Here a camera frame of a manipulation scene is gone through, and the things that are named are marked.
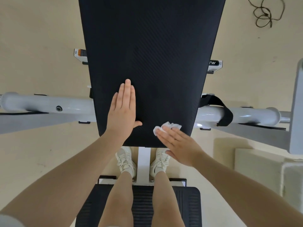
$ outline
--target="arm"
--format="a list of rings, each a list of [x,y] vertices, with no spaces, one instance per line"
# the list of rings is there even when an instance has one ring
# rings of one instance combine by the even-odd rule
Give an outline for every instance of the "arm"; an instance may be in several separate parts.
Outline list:
[[[170,150],[166,153],[196,168],[223,196],[248,227],[303,226],[303,215],[267,187],[231,170],[208,156],[188,135],[163,127],[157,137]]]
[[[126,80],[113,97],[105,133],[31,184],[0,214],[12,216],[25,226],[70,226],[104,167],[132,129],[142,125],[135,121],[135,112],[134,87]]]

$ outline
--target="white sleeve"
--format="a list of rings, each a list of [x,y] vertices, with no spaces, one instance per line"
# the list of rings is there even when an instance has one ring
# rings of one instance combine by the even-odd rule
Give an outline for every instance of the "white sleeve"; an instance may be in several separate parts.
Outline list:
[[[0,214],[0,227],[25,227],[20,221],[17,219]]]

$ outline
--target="finger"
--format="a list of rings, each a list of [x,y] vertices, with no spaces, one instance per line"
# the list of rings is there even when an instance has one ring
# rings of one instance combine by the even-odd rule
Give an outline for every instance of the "finger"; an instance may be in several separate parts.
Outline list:
[[[171,150],[167,150],[165,151],[165,154],[168,154],[169,156],[171,156],[173,159],[177,160],[179,162],[179,160],[177,159],[176,155],[171,151]]]
[[[137,126],[142,126],[143,123],[141,121],[135,121],[134,122],[134,128],[137,127]]]
[[[126,79],[124,86],[124,94],[123,94],[123,104],[122,104],[124,108],[129,109],[130,98],[131,98],[131,80]]]
[[[176,127],[173,127],[172,130],[175,131],[178,135],[180,135],[184,139],[189,138],[189,136],[187,134],[183,133],[182,131],[180,131],[180,129],[178,129]]]
[[[174,137],[178,141],[182,141],[183,138],[174,130],[170,129],[168,126],[163,126],[163,130],[165,130],[167,133],[169,133],[170,136]]]
[[[117,103],[117,96],[118,96],[118,92],[116,92],[113,96],[112,99],[112,103],[111,103],[111,107],[109,108],[109,111],[113,111],[116,108],[116,103]]]
[[[134,86],[131,86],[131,99],[129,103],[129,109],[132,111],[136,111],[136,94],[135,94]]]
[[[118,93],[118,97],[117,97],[116,109],[120,109],[122,107],[124,85],[125,85],[124,83],[120,85],[119,93]]]
[[[173,149],[174,145],[172,145],[169,141],[167,141],[166,139],[164,139],[162,136],[157,135],[157,138],[161,141],[161,143],[163,143],[167,148],[169,149]]]
[[[156,134],[163,137],[164,139],[169,141],[171,144],[174,144],[174,142],[176,141],[172,136],[170,136],[168,133],[166,133],[164,131],[161,131],[160,129],[156,130]]]

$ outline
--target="shoe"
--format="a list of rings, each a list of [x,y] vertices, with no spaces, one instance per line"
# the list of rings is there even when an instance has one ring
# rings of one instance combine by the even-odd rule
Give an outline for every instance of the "shoe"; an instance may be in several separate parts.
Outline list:
[[[121,173],[127,171],[131,174],[132,178],[137,175],[137,166],[131,159],[131,149],[129,146],[122,146],[116,153],[117,165]]]
[[[149,168],[149,174],[153,177],[160,171],[165,172],[167,166],[169,165],[170,156],[165,154],[167,148],[158,148],[156,151],[156,159],[152,162]]]

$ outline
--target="logo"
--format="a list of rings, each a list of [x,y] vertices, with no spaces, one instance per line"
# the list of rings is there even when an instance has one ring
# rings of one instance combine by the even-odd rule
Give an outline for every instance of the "logo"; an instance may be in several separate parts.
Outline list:
[[[209,62],[209,65],[212,65],[212,66],[219,66],[220,62],[219,61],[216,61],[216,60],[210,60]]]

